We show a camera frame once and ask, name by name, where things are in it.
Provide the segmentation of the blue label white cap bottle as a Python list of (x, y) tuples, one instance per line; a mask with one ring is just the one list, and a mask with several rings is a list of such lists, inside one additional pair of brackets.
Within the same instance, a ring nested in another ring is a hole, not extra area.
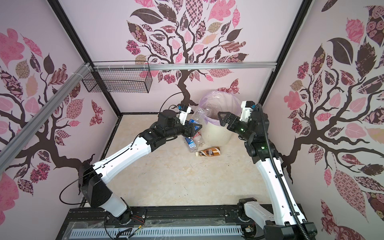
[(208, 121), (211, 119), (213, 110), (210, 108), (200, 108), (198, 107), (192, 117), (189, 120), (190, 124), (199, 124), (204, 127)]

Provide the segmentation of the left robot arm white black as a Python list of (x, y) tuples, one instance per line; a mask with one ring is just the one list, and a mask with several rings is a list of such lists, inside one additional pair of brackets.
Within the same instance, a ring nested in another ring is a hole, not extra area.
[(164, 110), (158, 120), (139, 133), (132, 143), (115, 154), (94, 164), (84, 163), (79, 170), (78, 187), (92, 208), (102, 208), (120, 224), (133, 217), (131, 207), (108, 187), (108, 183), (136, 160), (154, 152), (178, 136), (194, 137), (202, 125), (187, 120), (190, 107), (178, 107), (179, 112)]

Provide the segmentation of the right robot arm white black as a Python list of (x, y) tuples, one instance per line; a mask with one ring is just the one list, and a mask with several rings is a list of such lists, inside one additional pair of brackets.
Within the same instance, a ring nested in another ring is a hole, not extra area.
[(318, 233), (296, 203), (285, 179), (279, 152), (269, 140), (269, 120), (261, 104), (252, 101), (242, 103), (237, 116), (230, 112), (218, 112), (220, 125), (238, 134), (248, 155), (261, 173), (272, 203), (270, 213), (256, 201), (242, 204), (243, 211), (263, 229), (266, 240), (314, 240)]

